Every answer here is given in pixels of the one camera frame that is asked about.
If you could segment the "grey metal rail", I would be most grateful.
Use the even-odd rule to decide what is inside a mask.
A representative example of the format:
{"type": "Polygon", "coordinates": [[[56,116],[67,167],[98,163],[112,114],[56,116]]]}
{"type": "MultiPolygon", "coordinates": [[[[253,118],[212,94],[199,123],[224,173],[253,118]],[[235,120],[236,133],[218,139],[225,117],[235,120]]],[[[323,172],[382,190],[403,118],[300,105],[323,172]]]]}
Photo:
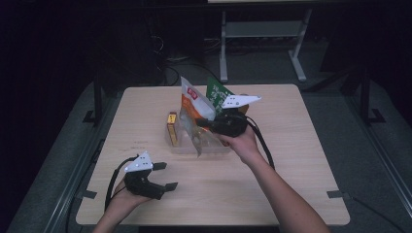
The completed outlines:
{"type": "Polygon", "coordinates": [[[408,187],[405,179],[395,167],[389,152],[385,149],[383,143],[378,138],[378,135],[372,129],[372,125],[374,123],[386,123],[385,119],[378,109],[367,110],[366,113],[364,113],[363,106],[358,104],[354,97],[345,96],[344,100],[351,113],[355,116],[361,131],[366,136],[367,140],[379,157],[379,160],[381,161],[403,208],[412,218],[412,189],[408,187]]]}
{"type": "Polygon", "coordinates": [[[65,233],[79,189],[102,148],[120,100],[121,93],[104,97],[102,116],[95,124],[84,121],[88,113],[94,116],[94,99],[82,95],[63,125],[45,163],[46,188],[55,200],[42,233],[65,233]]]}

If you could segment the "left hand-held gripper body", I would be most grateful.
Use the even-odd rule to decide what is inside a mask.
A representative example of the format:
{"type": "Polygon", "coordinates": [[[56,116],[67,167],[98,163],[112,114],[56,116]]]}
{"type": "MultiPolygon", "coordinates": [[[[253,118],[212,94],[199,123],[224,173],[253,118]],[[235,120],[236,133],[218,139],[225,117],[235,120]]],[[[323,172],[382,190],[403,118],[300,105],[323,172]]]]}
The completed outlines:
{"type": "Polygon", "coordinates": [[[135,195],[160,200],[166,192],[165,186],[152,183],[148,176],[153,171],[150,154],[144,151],[124,168],[124,183],[126,188],[135,195]]]}

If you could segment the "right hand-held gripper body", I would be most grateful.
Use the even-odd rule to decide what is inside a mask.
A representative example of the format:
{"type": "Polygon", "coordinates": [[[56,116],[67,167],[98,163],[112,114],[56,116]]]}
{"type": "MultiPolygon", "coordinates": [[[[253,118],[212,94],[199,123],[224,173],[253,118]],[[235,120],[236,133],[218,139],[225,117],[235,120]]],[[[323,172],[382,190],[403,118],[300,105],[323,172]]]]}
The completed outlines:
{"type": "Polygon", "coordinates": [[[259,95],[228,95],[222,103],[221,113],[209,122],[209,128],[214,133],[228,137],[240,136],[249,124],[246,115],[240,109],[260,99],[259,95]]]}

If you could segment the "person's right hand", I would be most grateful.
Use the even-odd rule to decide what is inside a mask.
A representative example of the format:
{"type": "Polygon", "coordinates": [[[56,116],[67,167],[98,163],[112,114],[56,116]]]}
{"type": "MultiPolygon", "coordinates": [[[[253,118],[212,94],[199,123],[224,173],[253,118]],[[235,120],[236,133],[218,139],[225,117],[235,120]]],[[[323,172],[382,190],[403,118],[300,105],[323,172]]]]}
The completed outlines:
{"type": "Polygon", "coordinates": [[[258,150],[256,134],[250,126],[246,128],[243,134],[237,137],[229,137],[222,134],[215,134],[215,136],[228,144],[240,157],[241,161],[249,167],[264,162],[264,158],[258,150]]]}

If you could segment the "white metal desk frame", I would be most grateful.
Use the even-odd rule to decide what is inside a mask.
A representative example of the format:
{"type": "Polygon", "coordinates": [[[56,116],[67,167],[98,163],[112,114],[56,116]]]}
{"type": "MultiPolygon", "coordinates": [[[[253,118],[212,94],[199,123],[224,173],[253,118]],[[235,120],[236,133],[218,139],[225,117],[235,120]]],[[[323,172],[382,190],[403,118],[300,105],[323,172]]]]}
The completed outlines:
{"type": "Polygon", "coordinates": [[[305,11],[302,20],[281,21],[228,21],[226,12],[222,12],[221,23],[221,52],[220,52],[220,81],[228,82],[226,61],[226,40],[237,38],[283,38],[296,39],[293,50],[289,50],[289,58],[297,79],[304,83],[307,78],[299,61],[299,53],[312,15],[312,10],[305,11]]]}

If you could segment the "black metal stand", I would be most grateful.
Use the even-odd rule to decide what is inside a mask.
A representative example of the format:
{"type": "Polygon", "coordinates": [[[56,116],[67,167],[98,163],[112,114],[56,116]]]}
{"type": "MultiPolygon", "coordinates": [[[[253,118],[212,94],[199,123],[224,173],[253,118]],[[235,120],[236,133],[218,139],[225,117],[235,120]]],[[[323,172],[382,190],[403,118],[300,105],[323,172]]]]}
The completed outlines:
{"type": "Polygon", "coordinates": [[[93,106],[93,110],[86,112],[83,122],[97,126],[103,116],[102,85],[98,76],[93,78],[93,106]]]}
{"type": "Polygon", "coordinates": [[[370,78],[366,67],[360,68],[360,118],[370,126],[372,123],[384,123],[385,119],[378,109],[371,109],[370,78]]]}

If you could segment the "clear orange-banded snack packet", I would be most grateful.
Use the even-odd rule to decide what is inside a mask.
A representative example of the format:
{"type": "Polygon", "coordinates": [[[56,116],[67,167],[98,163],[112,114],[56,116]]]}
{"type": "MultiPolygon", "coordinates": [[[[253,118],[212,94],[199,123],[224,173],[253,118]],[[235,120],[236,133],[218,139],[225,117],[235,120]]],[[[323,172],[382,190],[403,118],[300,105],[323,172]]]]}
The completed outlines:
{"type": "Polygon", "coordinates": [[[216,116],[216,110],[209,99],[184,77],[181,77],[181,92],[180,121],[187,131],[197,155],[200,155],[202,153],[202,129],[196,124],[196,121],[198,119],[213,120],[216,116]]]}

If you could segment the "person's left hand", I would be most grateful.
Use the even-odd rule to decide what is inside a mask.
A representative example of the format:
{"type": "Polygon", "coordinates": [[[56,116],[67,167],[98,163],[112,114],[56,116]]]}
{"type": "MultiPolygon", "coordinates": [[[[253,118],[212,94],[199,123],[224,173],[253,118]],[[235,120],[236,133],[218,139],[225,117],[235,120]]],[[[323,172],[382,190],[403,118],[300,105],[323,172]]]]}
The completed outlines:
{"type": "Polygon", "coordinates": [[[115,188],[115,192],[109,203],[107,210],[131,212],[145,202],[150,201],[149,197],[132,194],[125,186],[124,180],[115,188]]]}

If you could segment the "green and gold snack packet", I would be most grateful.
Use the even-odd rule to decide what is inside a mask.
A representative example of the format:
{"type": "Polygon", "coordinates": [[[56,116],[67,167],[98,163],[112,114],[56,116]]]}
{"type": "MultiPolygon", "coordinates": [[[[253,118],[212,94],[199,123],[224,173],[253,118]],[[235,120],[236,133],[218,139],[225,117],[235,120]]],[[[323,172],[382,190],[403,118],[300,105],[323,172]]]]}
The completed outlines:
{"type": "Polygon", "coordinates": [[[217,117],[224,113],[235,113],[239,112],[241,114],[246,114],[249,110],[249,106],[245,105],[242,107],[234,107],[234,108],[223,108],[223,103],[227,97],[234,96],[234,93],[226,88],[223,84],[218,82],[214,78],[209,78],[207,80],[207,88],[206,88],[206,98],[214,107],[213,116],[217,117]]]}

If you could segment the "clear plastic container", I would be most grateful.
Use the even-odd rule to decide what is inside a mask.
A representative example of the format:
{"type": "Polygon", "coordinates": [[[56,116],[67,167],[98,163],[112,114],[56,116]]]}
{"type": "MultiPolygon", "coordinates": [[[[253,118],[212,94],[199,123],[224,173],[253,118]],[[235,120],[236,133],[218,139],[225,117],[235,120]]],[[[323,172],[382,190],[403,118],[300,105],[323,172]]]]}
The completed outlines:
{"type": "MultiPolygon", "coordinates": [[[[173,147],[170,142],[170,137],[168,134],[167,126],[165,123],[165,141],[169,145],[170,150],[172,153],[175,154],[197,154],[194,145],[191,142],[191,139],[185,130],[183,124],[180,121],[179,112],[177,113],[177,133],[178,133],[178,140],[179,145],[177,147],[173,147]]],[[[217,139],[210,131],[202,129],[201,134],[201,146],[202,146],[202,154],[225,154],[230,152],[230,148],[226,147],[219,139],[217,139]]]]}

